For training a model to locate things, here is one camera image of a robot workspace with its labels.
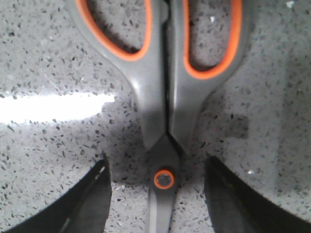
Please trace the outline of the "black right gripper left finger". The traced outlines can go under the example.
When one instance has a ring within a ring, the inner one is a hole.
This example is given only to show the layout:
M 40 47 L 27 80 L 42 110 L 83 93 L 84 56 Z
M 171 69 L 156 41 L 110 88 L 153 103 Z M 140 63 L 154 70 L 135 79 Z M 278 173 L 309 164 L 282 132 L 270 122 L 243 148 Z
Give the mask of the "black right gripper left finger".
M 109 163 L 99 160 L 58 200 L 9 233 L 102 233 L 111 202 Z

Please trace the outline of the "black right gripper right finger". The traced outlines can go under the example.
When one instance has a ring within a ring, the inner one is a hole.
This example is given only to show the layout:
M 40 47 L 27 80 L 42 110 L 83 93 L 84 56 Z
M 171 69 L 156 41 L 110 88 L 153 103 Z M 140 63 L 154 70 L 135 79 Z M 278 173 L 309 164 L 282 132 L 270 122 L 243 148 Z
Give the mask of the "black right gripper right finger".
M 264 198 L 217 157 L 206 160 L 205 195 L 216 233 L 309 233 L 311 225 Z

